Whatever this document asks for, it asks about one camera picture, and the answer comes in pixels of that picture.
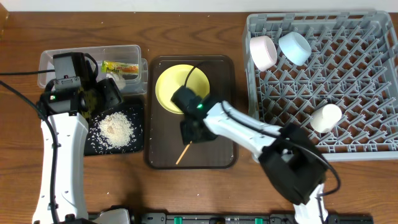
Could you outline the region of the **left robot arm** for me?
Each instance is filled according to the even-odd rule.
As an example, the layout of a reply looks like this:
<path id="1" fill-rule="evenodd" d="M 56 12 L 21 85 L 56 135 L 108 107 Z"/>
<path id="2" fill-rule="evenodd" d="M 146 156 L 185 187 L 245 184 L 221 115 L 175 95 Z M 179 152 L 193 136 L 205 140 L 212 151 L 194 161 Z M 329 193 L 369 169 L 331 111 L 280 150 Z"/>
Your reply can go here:
<path id="1" fill-rule="evenodd" d="M 115 82 L 45 91 L 37 106 L 45 113 L 42 180 L 32 223 L 88 223 L 83 190 L 83 157 L 90 113 L 123 102 Z"/>

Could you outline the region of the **green orange snack wrapper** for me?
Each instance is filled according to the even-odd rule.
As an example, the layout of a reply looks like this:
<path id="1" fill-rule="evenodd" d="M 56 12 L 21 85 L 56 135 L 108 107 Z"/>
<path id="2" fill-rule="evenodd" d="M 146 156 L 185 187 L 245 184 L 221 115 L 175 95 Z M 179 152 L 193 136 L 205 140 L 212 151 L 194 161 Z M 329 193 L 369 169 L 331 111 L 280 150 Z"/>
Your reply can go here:
<path id="1" fill-rule="evenodd" d="M 104 60 L 101 64 L 101 71 L 103 73 L 113 73 L 117 75 L 137 75 L 139 73 L 139 65 Z"/>

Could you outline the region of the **light blue bowl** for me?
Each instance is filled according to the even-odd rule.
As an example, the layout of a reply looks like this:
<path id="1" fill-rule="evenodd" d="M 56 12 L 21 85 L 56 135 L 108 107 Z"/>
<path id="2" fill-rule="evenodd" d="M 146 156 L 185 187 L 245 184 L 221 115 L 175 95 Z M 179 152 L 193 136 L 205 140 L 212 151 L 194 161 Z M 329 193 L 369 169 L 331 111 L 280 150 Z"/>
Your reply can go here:
<path id="1" fill-rule="evenodd" d="M 298 66 L 302 66 L 312 52 L 308 41 L 298 32 L 289 32 L 278 40 L 278 44 L 287 59 Z"/>

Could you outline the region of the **white tissue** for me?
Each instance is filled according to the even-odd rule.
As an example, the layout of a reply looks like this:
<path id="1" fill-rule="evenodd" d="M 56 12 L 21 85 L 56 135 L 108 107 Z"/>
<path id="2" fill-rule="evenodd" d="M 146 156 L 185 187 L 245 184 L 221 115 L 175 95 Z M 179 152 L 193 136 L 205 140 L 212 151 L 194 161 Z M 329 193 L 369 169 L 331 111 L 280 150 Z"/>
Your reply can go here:
<path id="1" fill-rule="evenodd" d="M 124 89 L 126 87 L 126 81 L 120 75 L 113 74 L 113 73 L 107 73 L 106 77 L 113 79 L 119 90 L 122 90 L 122 89 Z"/>

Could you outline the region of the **wooden chopstick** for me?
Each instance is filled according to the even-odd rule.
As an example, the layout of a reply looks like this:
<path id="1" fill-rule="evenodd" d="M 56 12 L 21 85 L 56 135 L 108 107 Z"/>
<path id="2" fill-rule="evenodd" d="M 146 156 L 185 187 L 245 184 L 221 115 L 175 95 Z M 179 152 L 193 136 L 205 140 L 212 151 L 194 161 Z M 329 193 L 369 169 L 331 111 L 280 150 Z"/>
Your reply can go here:
<path id="1" fill-rule="evenodd" d="M 181 155 L 179 156 L 179 158 L 177 159 L 177 161 L 176 161 L 176 165 L 179 165 L 180 164 L 180 161 L 183 159 L 183 157 L 184 157 L 184 155 L 186 154 L 186 152 L 187 152 L 187 150 L 189 149 L 189 147 L 190 147 L 190 145 L 192 144 L 192 141 L 190 141 L 187 145 L 186 145 L 186 147 L 185 147 L 185 149 L 183 150 L 183 152 L 181 153 Z"/>

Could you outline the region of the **pale pink bowl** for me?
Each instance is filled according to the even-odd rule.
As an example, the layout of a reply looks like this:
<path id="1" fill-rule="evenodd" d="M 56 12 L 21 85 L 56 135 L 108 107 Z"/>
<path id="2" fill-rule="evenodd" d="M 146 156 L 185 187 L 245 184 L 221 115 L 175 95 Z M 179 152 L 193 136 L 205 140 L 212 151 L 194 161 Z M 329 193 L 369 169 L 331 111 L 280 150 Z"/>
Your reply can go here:
<path id="1" fill-rule="evenodd" d="M 277 62 L 277 50 L 274 42 L 268 36 L 253 37 L 249 49 L 255 66 L 264 72 Z"/>

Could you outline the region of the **yellow round plate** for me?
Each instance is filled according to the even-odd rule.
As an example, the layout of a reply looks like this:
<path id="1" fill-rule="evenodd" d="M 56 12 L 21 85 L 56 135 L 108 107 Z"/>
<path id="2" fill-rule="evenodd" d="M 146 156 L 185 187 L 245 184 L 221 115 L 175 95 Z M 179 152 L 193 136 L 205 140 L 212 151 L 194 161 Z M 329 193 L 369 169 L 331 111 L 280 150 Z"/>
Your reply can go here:
<path id="1" fill-rule="evenodd" d="M 193 65 L 174 65 L 161 73 L 155 85 L 155 95 L 160 105 L 174 114 L 183 112 L 171 101 L 172 95 L 185 83 Z M 199 68 L 194 69 L 188 78 L 187 87 L 196 95 L 204 98 L 210 93 L 210 83 L 205 73 Z"/>

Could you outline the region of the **small white cup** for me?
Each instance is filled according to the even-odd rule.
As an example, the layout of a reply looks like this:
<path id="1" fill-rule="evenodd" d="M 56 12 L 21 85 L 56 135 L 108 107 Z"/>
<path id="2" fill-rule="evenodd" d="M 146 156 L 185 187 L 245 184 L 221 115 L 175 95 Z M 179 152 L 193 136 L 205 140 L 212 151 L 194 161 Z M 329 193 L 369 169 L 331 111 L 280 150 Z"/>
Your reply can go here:
<path id="1" fill-rule="evenodd" d="M 337 105 L 327 104 L 313 112 L 310 125 L 318 133 L 327 133 L 336 126 L 342 115 Z"/>

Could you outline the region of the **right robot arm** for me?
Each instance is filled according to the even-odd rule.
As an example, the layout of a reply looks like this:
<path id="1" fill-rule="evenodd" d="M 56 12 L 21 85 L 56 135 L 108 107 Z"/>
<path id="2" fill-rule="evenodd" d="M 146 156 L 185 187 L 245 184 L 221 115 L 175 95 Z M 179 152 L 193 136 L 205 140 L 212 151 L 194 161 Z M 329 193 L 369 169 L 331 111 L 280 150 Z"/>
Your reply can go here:
<path id="1" fill-rule="evenodd" d="M 184 143 L 223 136 L 245 147 L 278 193 L 293 203 L 297 223 L 326 222 L 323 189 L 330 165 L 300 126 L 262 123 L 227 101 L 202 98 L 185 86 L 171 101 L 185 116 L 180 125 Z"/>

